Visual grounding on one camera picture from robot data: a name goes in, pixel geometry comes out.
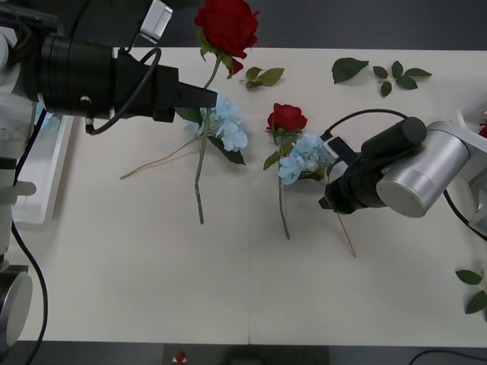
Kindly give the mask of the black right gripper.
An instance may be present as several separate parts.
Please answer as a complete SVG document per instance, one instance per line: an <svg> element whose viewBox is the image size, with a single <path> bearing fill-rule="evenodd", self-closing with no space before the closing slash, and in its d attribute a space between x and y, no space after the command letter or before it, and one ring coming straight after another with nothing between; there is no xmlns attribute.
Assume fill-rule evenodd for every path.
<svg viewBox="0 0 487 365"><path fill-rule="evenodd" d="M320 207L331 208L340 214L351 214L365 208L360 198L364 181L363 176L343 174L326 186L325 195L318 201Z"/></svg>

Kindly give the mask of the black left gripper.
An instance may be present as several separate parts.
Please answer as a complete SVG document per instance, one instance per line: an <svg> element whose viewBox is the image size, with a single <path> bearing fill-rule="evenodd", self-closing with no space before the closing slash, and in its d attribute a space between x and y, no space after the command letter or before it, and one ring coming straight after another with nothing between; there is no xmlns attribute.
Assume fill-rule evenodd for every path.
<svg viewBox="0 0 487 365"><path fill-rule="evenodd" d="M213 108L218 94L203 87L179 82L176 68L159 64L160 49L151 49L137 60L125 51L113 59L113 111L123 119L150 117L172 122L176 108ZM177 99L177 88L181 98Z"/></svg>

